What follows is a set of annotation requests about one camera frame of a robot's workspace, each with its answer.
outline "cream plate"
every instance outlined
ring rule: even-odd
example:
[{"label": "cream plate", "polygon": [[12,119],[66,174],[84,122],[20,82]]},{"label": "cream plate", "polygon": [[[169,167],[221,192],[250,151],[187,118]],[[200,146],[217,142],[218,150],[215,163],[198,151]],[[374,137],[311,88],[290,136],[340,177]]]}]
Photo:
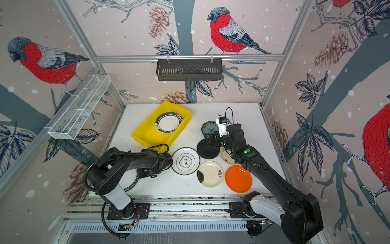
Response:
[{"label": "cream plate", "polygon": [[223,181],[222,167],[213,161],[206,161],[199,166],[198,180],[206,187],[216,187]]}]

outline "orange plate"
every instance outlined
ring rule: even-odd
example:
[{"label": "orange plate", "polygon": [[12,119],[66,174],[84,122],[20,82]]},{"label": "orange plate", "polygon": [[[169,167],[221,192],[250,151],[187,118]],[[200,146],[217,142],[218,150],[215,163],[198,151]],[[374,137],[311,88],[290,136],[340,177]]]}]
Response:
[{"label": "orange plate", "polygon": [[252,176],[242,166],[230,167],[225,173],[227,186],[234,192],[245,193],[252,186]]}]

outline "mounting plate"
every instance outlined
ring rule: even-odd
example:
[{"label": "mounting plate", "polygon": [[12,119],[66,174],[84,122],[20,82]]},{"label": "mounting plate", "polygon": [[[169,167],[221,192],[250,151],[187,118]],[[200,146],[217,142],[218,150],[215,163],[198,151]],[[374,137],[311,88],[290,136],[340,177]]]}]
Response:
[{"label": "mounting plate", "polygon": [[[111,204],[110,208],[108,210],[107,219],[108,220],[113,220],[113,219],[114,220],[124,220],[122,218],[121,212],[112,206],[113,205]],[[135,203],[134,208],[137,209],[141,213],[140,219],[147,219],[147,217],[149,215],[149,210],[150,210],[150,203]],[[136,213],[134,213],[130,217],[130,219],[138,219],[138,215]]]}]

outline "ventilation grille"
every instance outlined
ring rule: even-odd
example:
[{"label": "ventilation grille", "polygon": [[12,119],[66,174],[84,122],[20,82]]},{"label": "ventilation grille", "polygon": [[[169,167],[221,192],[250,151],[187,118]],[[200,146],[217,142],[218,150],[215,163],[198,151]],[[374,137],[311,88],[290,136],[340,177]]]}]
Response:
[{"label": "ventilation grille", "polygon": [[[119,224],[107,223],[108,226],[118,233],[129,233],[118,231]],[[247,231],[246,221],[180,221],[180,222],[140,222],[133,233],[166,233],[166,232],[232,232]],[[72,233],[106,233],[102,223],[75,223]]]}]

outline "plate with chinese characters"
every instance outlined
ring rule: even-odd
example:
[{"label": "plate with chinese characters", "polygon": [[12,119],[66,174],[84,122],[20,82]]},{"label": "plate with chinese characters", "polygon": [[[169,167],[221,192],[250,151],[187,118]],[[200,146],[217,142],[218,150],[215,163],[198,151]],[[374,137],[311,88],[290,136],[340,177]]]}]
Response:
[{"label": "plate with chinese characters", "polygon": [[198,153],[192,148],[180,148],[173,154],[172,159],[172,169],[179,175],[194,173],[200,163]]}]

